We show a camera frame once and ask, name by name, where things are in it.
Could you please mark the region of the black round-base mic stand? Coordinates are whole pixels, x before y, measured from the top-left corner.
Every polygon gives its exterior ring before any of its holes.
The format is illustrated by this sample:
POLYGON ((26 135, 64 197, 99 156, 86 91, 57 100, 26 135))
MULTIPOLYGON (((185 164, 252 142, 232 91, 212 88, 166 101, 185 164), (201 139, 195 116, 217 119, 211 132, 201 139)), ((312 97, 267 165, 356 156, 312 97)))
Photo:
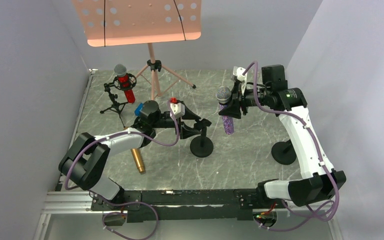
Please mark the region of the black round-base mic stand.
POLYGON ((210 156, 214 150, 212 140, 207 137, 207 128, 212 124, 208 119, 203 118, 196 122, 193 128, 199 132, 189 145, 191 153, 198 158, 206 158, 210 156))

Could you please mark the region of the black tripod shock-mount stand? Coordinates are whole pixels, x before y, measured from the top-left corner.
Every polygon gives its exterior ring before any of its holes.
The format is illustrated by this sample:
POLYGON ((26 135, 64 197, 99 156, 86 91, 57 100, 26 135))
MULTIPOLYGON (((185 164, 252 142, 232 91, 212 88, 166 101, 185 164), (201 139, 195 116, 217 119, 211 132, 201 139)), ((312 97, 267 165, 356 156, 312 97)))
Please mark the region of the black tripod shock-mount stand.
MULTIPOLYGON (((131 74, 130 80, 134 83, 134 85, 133 85, 133 88, 134 88, 137 85, 137 78, 133 74, 131 74)), ((105 83, 103 86, 104 86, 104 92, 108 94, 108 97, 111 101, 111 106, 109 106, 103 110, 100 110, 99 113, 104 114, 105 112, 108 112, 108 111, 116 113, 118 115, 121 123, 122 123, 122 126, 125 128, 126 125, 122 119, 122 112, 123 112, 123 110, 127 104, 132 104, 132 103, 128 103, 127 99, 124 102, 119 102, 118 101, 118 97, 119 97, 118 94, 112 92, 112 89, 122 91, 121 89, 119 89, 119 83, 116 81, 116 76, 114 77, 112 82, 105 83)))

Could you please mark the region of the red glitter microphone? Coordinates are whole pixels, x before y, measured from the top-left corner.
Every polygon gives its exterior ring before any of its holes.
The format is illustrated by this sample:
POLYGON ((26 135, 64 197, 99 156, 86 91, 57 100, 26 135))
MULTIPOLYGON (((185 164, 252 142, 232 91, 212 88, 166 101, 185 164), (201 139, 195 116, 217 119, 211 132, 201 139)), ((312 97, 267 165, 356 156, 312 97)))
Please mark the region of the red glitter microphone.
POLYGON ((131 81, 131 74, 128 73, 127 68, 120 63, 114 67, 114 73, 116 74, 118 88, 124 92, 127 102, 133 104, 136 98, 133 93, 134 83, 131 81))

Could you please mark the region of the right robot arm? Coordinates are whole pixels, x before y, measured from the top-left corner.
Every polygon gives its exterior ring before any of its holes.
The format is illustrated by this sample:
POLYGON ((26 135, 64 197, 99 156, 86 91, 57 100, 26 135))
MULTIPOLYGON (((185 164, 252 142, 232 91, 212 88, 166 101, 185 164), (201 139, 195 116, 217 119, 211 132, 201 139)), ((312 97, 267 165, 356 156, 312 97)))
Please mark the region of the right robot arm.
POLYGON ((287 141, 275 143, 272 157, 282 165, 298 161, 299 180, 266 180, 256 187, 261 203, 288 200, 302 207, 324 200, 339 200, 339 190, 347 178, 343 171, 335 170, 323 151, 312 126, 308 103, 299 88, 290 88, 283 65, 262 67, 262 83, 253 82, 247 88, 248 68, 235 66, 232 71, 233 88, 220 87, 216 99, 219 115, 229 121, 240 119, 249 107, 275 114, 288 133, 287 141))

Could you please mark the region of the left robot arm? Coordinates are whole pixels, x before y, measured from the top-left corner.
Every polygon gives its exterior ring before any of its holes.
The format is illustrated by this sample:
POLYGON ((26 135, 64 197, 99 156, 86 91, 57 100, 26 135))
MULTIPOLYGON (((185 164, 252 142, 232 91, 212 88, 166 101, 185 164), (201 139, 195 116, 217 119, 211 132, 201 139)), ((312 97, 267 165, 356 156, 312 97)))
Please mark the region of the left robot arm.
POLYGON ((125 203, 125 190, 115 181, 104 176, 104 168, 109 157, 131 149, 139 149, 155 142, 156 129, 175 130, 176 139, 185 139, 199 134, 196 128, 185 125, 183 120, 201 121, 183 101, 170 98, 168 110, 161 112, 159 104, 148 100, 140 104, 135 113, 134 124, 125 130, 93 136, 87 132, 80 134, 58 165, 66 181, 76 187, 93 192, 109 201, 111 205, 125 203))

